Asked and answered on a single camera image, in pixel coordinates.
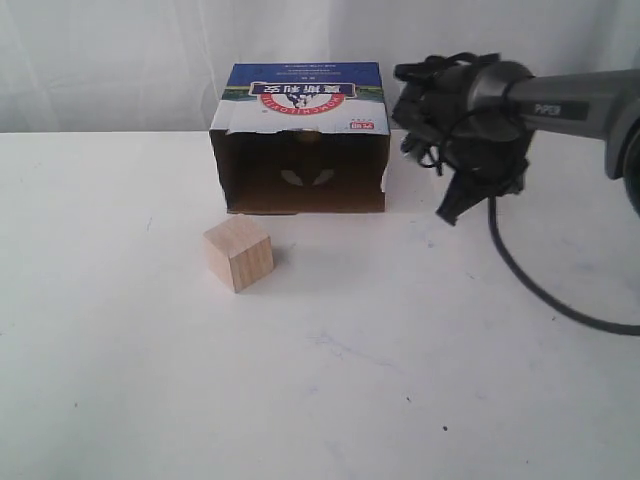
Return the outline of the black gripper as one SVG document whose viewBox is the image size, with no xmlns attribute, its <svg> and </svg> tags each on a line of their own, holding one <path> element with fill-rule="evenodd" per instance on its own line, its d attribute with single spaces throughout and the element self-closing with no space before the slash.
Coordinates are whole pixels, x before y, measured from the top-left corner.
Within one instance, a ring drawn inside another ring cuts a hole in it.
<svg viewBox="0 0 640 480">
<path fill-rule="evenodd" d="M 497 141 L 465 132 L 473 120 L 483 117 L 505 121 L 515 129 L 515 138 Z M 518 195 L 524 190 L 530 133 L 507 101 L 473 108 L 448 124 L 437 123 L 443 131 L 439 140 L 422 140 L 405 130 L 400 150 L 439 176 L 446 166 L 456 172 L 436 210 L 448 225 L 455 226 L 460 215 L 492 195 Z"/>
</svg>

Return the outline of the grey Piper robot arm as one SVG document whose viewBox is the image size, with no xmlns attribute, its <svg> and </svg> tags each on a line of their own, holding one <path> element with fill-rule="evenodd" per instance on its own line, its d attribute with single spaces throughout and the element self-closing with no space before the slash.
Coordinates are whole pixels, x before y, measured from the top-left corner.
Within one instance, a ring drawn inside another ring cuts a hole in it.
<svg viewBox="0 0 640 480">
<path fill-rule="evenodd" d="M 533 136 L 546 131 L 600 140 L 604 169 L 639 206 L 639 72 L 538 77 L 497 54 L 433 55 L 398 64 L 404 87 L 392 118 L 402 151 L 453 177 L 436 213 L 453 225 L 484 200 L 524 188 Z"/>
</svg>

